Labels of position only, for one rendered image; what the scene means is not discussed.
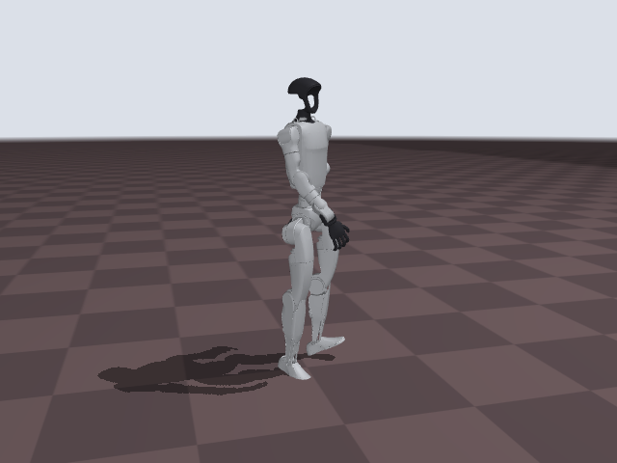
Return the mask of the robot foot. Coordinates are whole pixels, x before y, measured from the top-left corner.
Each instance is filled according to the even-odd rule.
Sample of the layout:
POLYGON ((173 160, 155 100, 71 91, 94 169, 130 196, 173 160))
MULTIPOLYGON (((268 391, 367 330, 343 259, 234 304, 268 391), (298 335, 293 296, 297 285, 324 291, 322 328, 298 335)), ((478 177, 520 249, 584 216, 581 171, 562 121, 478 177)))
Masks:
POLYGON ((292 362, 292 366, 290 364, 287 364, 285 361, 285 355, 280 357, 279 362, 278 362, 278 368, 286 372, 289 376, 294 377, 296 379, 301 379, 301 380, 310 379, 310 375, 307 374, 303 370, 303 368, 299 365, 299 363, 292 362))
POLYGON ((329 349, 331 347, 334 347, 342 342, 345 341, 344 337, 337 337, 337 338, 327 338, 327 337, 321 337, 320 338, 320 342, 315 343, 315 341, 313 341, 315 344, 312 344, 312 341, 310 341, 307 344, 307 353, 308 356, 313 355, 319 351, 325 350, 325 349, 329 349))

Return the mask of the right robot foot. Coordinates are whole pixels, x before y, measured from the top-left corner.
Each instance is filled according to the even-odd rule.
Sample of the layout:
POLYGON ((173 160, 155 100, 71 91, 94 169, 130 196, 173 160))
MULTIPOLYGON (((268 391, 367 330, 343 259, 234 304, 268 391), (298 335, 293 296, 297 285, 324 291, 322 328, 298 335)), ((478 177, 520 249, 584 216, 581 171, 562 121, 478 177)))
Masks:
POLYGON ((290 364, 287 364, 285 361, 285 355, 280 357, 279 362, 278 362, 278 368, 286 372, 289 376, 294 377, 296 379, 301 379, 301 380, 310 379, 310 375, 307 374, 303 370, 303 368, 299 365, 299 363, 292 362, 292 366, 290 364))

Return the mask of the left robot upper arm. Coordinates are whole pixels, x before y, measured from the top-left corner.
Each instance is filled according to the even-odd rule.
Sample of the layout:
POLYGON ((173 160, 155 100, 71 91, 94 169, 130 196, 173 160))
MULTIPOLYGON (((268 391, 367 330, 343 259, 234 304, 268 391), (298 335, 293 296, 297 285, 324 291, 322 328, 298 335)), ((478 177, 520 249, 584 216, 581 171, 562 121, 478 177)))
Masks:
MULTIPOLYGON (((328 138, 328 145, 329 145, 329 140, 330 140, 331 135, 332 135, 332 128, 329 125, 327 125, 327 124, 325 124, 325 126, 326 126, 326 129, 327 129, 327 138, 328 138)), ((327 163, 327 174, 328 174, 329 171, 330 171, 330 165, 327 163)))

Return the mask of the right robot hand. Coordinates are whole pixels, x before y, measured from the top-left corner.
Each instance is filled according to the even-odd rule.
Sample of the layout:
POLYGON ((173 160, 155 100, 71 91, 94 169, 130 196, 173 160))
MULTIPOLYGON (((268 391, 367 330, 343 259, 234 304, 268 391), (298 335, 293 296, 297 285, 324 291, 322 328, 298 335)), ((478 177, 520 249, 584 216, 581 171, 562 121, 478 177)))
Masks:
POLYGON ((333 240, 333 243, 335 246, 334 251, 336 251, 337 249, 340 250, 341 247, 345 247, 346 243, 349 242, 349 237, 345 233, 345 231, 349 232, 350 229, 346 227, 345 225, 342 225, 341 222, 337 221, 336 216, 330 222, 327 222, 323 215, 320 214, 319 216, 323 224, 329 227, 329 235, 330 235, 330 238, 333 240), (345 237, 346 240, 344 239, 343 236, 345 237), (338 243, 338 247, 337 247, 336 242, 338 243))

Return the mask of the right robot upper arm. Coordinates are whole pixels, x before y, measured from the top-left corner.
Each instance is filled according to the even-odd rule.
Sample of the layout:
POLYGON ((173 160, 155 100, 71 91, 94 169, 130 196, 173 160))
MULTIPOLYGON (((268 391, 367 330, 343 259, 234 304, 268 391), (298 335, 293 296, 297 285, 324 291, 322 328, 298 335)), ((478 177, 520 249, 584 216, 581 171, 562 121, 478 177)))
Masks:
MULTIPOLYGON (((287 127, 278 132, 278 142, 282 148, 286 168, 288 171, 289 179, 294 185, 293 176, 296 173, 304 173, 309 182, 309 175, 306 172, 300 171, 299 165, 301 162, 300 153, 298 149, 298 143, 300 141, 300 135, 298 132, 298 126, 293 125, 287 127)), ((295 185, 294 185, 295 186, 295 185)))

